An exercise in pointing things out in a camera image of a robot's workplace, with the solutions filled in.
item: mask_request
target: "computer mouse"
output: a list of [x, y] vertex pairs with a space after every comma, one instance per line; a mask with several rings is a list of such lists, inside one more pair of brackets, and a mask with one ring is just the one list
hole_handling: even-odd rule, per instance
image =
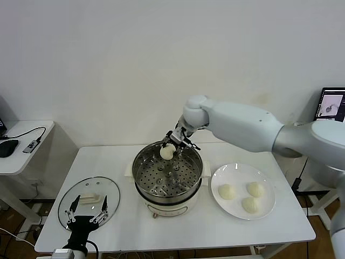
[[0, 158], [7, 158], [10, 156], [16, 147], [18, 146], [19, 141], [17, 139], [6, 140], [0, 143]]

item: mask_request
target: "computer monitor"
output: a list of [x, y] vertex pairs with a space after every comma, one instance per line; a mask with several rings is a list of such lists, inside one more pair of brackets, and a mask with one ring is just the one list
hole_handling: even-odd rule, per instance
[[5, 126], [5, 123], [0, 118], [0, 136], [6, 132], [7, 128]]
[[345, 122], [345, 87], [325, 87], [322, 89], [314, 120]]

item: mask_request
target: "white table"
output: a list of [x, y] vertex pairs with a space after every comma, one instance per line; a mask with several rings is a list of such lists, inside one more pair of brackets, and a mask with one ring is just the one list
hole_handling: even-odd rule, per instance
[[[31, 143], [32, 140], [36, 140], [44, 129], [37, 129], [24, 136], [16, 138], [19, 140], [19, 144], [15, 151], [7, 158], [0, 158], [0, 175], [10, 176], [20, 174], [27, 166], [35, 152], [39, 149], [39, 146], [48, 136], [49, 132], [54, 127], [52, 120], [23, 120], [23, 121], [5, 121], [7, 132], [5, 135], [9, 137], [17, 136], [27, 131], [30, 131], [36, 127], [46, 127], [46, 132], [41, 138], [40, 144], [33, 150], [32, 153], [23, 153], [23, 150]], [[7, 203], [11, 208], [18, 211], [26, 218], [20, 231], [27, 231], [31, 225], [37, 224], [41, 221], [41, 217], [37, 215], [37, 211], [40, 208], [40, 204], [35, 204], [32, 209], [22, 203], [3, 183], [0, 182], [0, 199]], [[27, 233], [19, 234], [21, 238], [25, 238]]]
[[264, 172], [276, 191], [273, 212], [260, 220], [235, 218], [223, 211], [208, 186], [203, 186], [196, 206], [187, 214], [153, 219], [134, 184], [124, 177], [127, 165], [143, 146], [83, 147], [56, 198], [35, 250], [51, 253], [66, 244], [70, 232], [58, 220], [60, 200], [74, 184], [92, 176], [114, 180], [121, 193], [116, 213], [89, 236], [100, 252], [279, 244], [266, 249], [264, 257], [270, 258], [292, 242], [315, 239], [313, 228], [271, 153], [250, 153], [227, 143], [199, 144], [199, 147], [203, 160], [210, 162], [212, 173], [231, 162], [248, 163]]

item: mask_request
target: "round plate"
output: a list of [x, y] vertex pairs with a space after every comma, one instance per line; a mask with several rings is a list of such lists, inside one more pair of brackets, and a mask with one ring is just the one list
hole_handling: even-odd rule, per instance
[[78, 195], [83, 194], [95, 194], [96, 199], [92, 203], [84, 204], [79, 200], [74, 216], [96, 216], [101, 212], [104, 198], [107, 196], [107, 211], [109, 216], [100, 224], [100, 226], [104, 225], [114, 215], [120, 202], [120, 191], [114, 181], [101, 176], [86, 178], [69, 189], [60, 201], [58, 217], [64, 228], [68, 229], [68, 216], [65, 211], [70, 209], [71, 203], [78, 197]]
[[[242, 207], [242, 199], [252, 197], [246, 189], [250, 182], [260, 182], [265, 188], [263, 196], [255, 198], [258, 202], [259, 211], [253, 214], [248, 213]], [[224, 200], [219, 195], [218, 187], [225, 184], [236, 188], [236, 197], [233, 200]], [[267, 177], [254, 167], [243, 163], [230, 163], [217, 169], [212, 176], [211, 189], [218, 204], [226, 212], [240, 219], [261, 219], [267, 216], [275, 205], [274, 188]]]

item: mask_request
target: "floor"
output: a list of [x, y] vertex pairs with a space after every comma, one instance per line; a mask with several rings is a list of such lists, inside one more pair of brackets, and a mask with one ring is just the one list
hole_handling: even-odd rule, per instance
[[[305, 200], [299, 197], [299, 202], [302, 207], [305, 207]], [[340, 206], [339, 200], [334, 201], [326, 209], [328, 215], [332, 217], [338, 207]], [[48, 215], [52, 203], [43, 204], [39, 214]], [[0, 227], [15, 233], [19, 231], [19, 226], [22, 224], [24, 218], [13, 209], [0, 212]], [[329, 232], [323, 226], [321, 220], [317, 216], [309, 217], [309, 220], [316, 232], [316, 239], [309, 242], [309, 258], [310, 259], [332, 259], [334, 253], [332, 244], [330, 242]], [[34, 234], [39, 234], [40, 227], [33, 226], [29, 232], [26, 240], [35, 243]], [[15, 241], [14, 238], [10, 240], [10, 236], [3, 235], [4, 232], [0, 231], [0, 258], [5, 255], [8, 259], [36, 259], [37, 256], [44, 256], [34, 251], [34, 249], [25, 242]], [[250, 254], [249, 248], [222, 248], [222, 249], [202, 249], [202, 250], [181, 250], [181, 251], [155, 251], [153, 253], [127, 253], [127, 254], [103, 254], [103, 259], [185, 259], [185, 258], [205, 258], [205, 257], [221, 257], [221, 256], [236, 256]], [[88, 259], [95, 259], [94, 254], [89, 254]], [[305, 259], [307, 258], [307, 245], [306, 243], [294, 243], [288, 248], [284, 249], [272, 259]]]

